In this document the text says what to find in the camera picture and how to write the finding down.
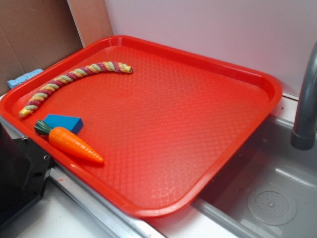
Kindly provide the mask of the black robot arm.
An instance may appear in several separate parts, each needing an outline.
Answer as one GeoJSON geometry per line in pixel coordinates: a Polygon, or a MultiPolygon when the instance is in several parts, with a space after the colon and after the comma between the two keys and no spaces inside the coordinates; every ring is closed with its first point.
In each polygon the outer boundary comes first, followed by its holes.
{"type": "Polygon", "coordinates": [[[0,126],[0,229],[38,203],[53,159],[31,138],[10,137],[0,126]]]}

